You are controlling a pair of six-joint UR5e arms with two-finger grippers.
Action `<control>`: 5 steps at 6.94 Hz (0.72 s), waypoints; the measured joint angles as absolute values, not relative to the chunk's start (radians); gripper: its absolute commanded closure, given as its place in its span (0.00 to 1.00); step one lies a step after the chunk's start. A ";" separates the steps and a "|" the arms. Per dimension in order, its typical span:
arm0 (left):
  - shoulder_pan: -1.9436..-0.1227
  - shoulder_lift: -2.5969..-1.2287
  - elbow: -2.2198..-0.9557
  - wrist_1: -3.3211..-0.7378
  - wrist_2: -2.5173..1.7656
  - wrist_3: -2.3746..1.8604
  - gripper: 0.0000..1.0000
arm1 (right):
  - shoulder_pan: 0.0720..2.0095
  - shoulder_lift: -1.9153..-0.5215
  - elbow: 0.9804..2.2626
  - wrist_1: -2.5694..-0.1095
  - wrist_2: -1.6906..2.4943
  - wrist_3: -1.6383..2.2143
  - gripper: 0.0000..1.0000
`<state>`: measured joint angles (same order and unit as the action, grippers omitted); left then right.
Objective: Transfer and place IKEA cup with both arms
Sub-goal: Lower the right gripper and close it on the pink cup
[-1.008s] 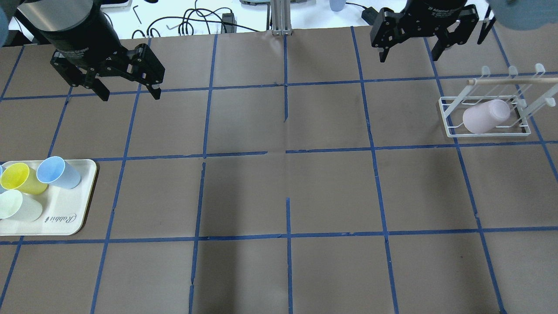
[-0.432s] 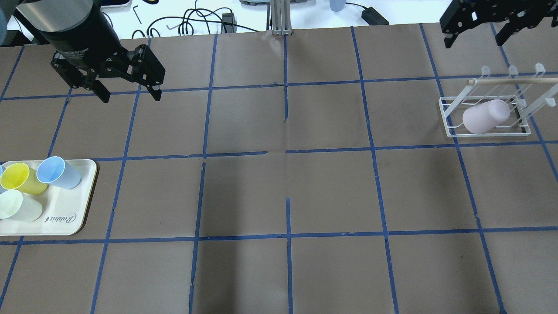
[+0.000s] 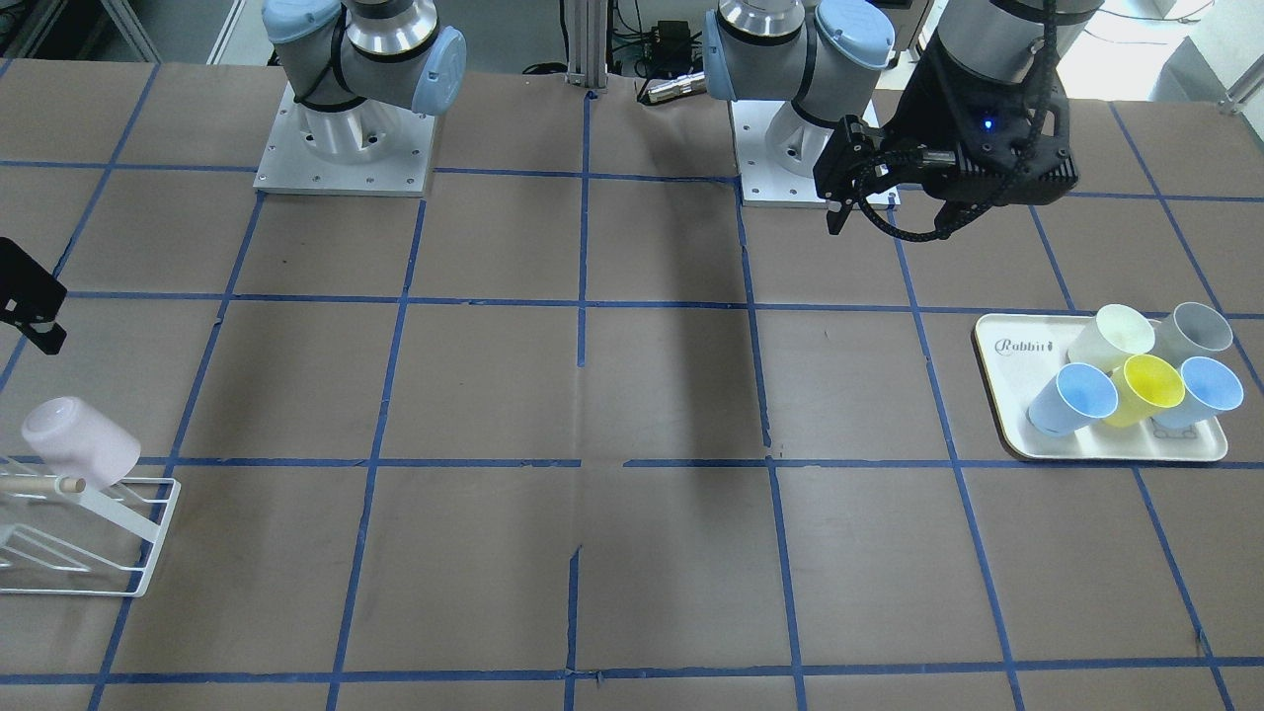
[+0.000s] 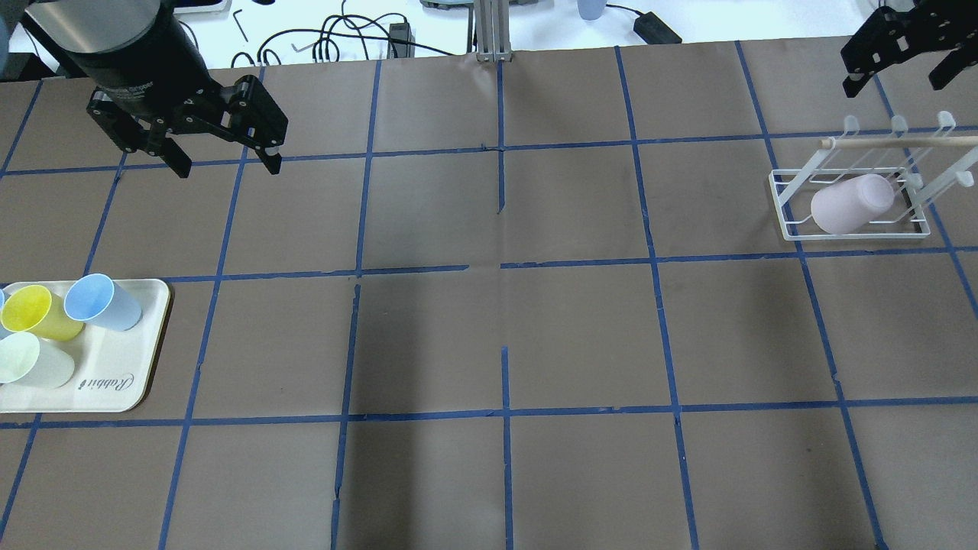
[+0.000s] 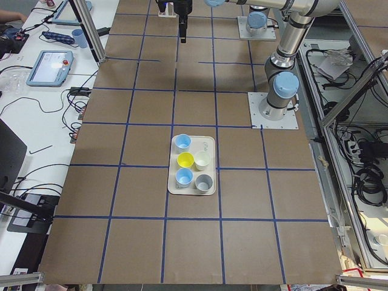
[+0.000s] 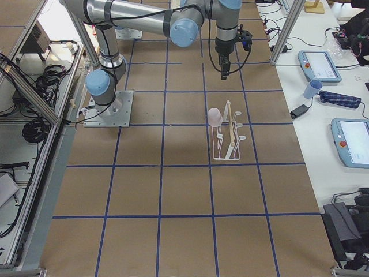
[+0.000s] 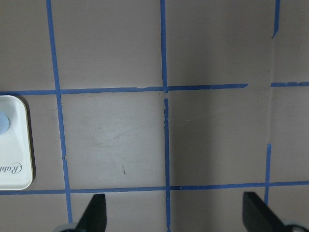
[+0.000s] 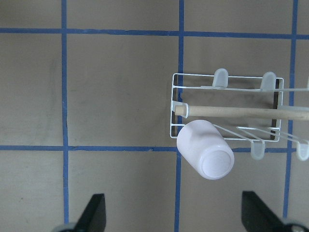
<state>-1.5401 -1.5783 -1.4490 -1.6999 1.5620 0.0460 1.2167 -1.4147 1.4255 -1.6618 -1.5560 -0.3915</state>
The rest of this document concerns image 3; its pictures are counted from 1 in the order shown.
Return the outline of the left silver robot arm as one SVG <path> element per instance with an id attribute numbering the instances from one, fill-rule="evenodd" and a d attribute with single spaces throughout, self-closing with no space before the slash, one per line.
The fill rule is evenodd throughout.
<path id="1" fill-rule="evenodd" d="M 1079 181 L 1060 54 L 1097 1 L 951 1 L 897 108 L 870 102 L 897 28 L 868 1 L 720 1 L 702 28 L 707 91 L 731 104 L 744 202 L 860 211 L 942 240 L 990 207 L 1048 205 Z"/>

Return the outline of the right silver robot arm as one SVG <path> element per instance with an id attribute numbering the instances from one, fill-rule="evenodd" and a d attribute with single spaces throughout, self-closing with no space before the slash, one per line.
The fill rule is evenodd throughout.
<path id="1" fill-rule="evenodd" d="M 287 75 L 257 189 L 325 197 L 422 197 L 436 118 L 468 62 L 431 1 L 267 1 Z"/>

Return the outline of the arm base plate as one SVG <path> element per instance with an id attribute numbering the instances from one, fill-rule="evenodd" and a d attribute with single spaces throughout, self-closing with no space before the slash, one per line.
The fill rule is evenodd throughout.
<path id="1" fill-rule="evenodd" d="M 744 206 L 825 207 L 813 168 L 830 127 L 808 121 L 790 101 L 733 101 L 731 119 Z"/>
<path id="2" fill-rule="evenodd" d="M 284 86 L 253 186 L 308 197 L 423 199 L 437 116 L 367 100 L 344 113 L 316 113 Z"/>

